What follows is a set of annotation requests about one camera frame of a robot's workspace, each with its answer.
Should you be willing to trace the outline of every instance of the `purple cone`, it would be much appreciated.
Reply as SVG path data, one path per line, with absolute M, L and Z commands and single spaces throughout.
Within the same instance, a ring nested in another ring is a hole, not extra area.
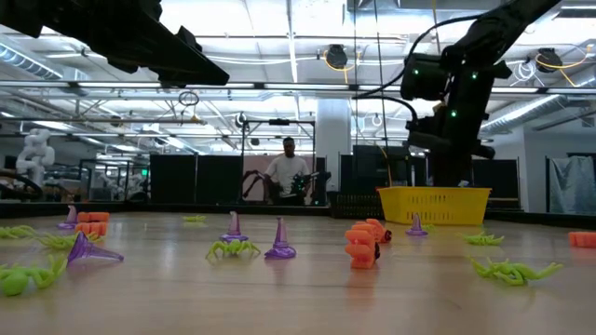
M 76 208 L 73 205 L 68 206 L 68 216 L 66 217 L 66 221 L 63 223 L 58 223 L 58 228 L 60 229 L 74 229 L 78 224 L 78 218 L 76 217 Z
M 406 231 L 406 234 L 410 236 L 428 235 L 427 232 L 422 230 L 422 223 L 420 222 L 420 216 L 418 216 L 418 213 L 413 214 L 412 228 L 408 229 Z
M 98 257 L 119 261 L 124 260 L 124 256 L 120 255 L 119 253 L 96 247 L 89 242 L 85 234 L 80 232 L 76 236 L 76 240 L 71 252 L 68 254 L 68 264 L 76 259 L 87 257 Z
M 275 259 L 290 259 L 296 257 L 296 249 L 290 247 L 288 244 L 286 223 L 280 217 L 278 217 L 278 233 L 276 234 L 276 241 L 273 243 L 273 247 L 270 248 L 264 256 L 266 258 Z
M 227 228 L 227 234 L 221 235 L 220 240 L 226 243 L 230 243 L 235 239 L 240 241 L 248 240 L 248 236 L 240 233 L 240 219 L 238 218 L 238 214 L 235 211 L 231 211 L 230 215 L 232 215 L 232 220 L 230 221 L 230 226 Z

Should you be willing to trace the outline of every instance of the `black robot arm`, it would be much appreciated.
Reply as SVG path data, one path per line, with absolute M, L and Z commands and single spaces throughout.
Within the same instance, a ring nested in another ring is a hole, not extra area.
M 445 101 L 430 117 L 413 119 L 408 143 L 430 150 L 435 186 L 455 186 L 471 165 L 471 156 L 492 159 L 478 134 L 496 78 L 511 70 L 498 61 L 525 28 L 560 0 L 514 0 L 490 10 L 472 23 L 466 35 L 440 56 L 413 53 L 401 83 L 405 100 Z

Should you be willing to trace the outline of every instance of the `person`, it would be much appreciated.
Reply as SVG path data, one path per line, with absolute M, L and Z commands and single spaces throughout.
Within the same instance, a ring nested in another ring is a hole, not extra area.
M 282 206 L 304 206 L 305 197 L 310 188 L 310 183 L 305 185 L 305 188 L 300 194 L 291 193 L 291 185 L 295 175 L 304 176 L 310 174 L 306 161 L 301 157 L 296 157 L 294 150 L 296 146 L 294 139 L 288 137 L 283 140 L 283 152 L 284 155 L 277 157 L 271 162 L 267 171 L 264 173 L 265 191 L 277 190 L 279 196 L 271 196 L 274 199 L 274 205 Z M 276 177 L 278 182 L 273 182 L 272 177 Z

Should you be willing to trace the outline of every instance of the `wooden tabletop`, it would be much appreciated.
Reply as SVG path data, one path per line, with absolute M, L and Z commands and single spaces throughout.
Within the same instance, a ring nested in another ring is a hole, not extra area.
M 74 262 L 51 287 L 0 296 L 2 334 L 593 334 L 596 249 L 569 248 L 568 230 L 487 222 L 501 247 L 473 247 L 455 234 L 480 228 L 438 227 L 411 238 L 389 224 L 394 240 L 371 270 L 351 270 L 344 253 L 352 221 L 286 217 L 298 256 L 205 261 L 228 215 L 207 227 L 183 214 L 114 214 L 104 248 L 122 263 Z M 54 231 L 62 217 L 0 220 Z M 240 216 L 242 233 L 263 252 L 276 234 L 271 216 Z M 44 263 L 31 240 L 0 240 L 0 264 Z M 511 258 L 554 276 L 512 288 L 478 277 L 467 255 Z

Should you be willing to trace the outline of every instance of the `yellow plastic basket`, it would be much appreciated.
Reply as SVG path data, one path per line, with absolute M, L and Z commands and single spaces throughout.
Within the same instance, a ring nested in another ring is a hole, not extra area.
M 385 220 L 411 224 L 480 225 L 491 189 L 462 187 L 389 187 L 380 189 Z

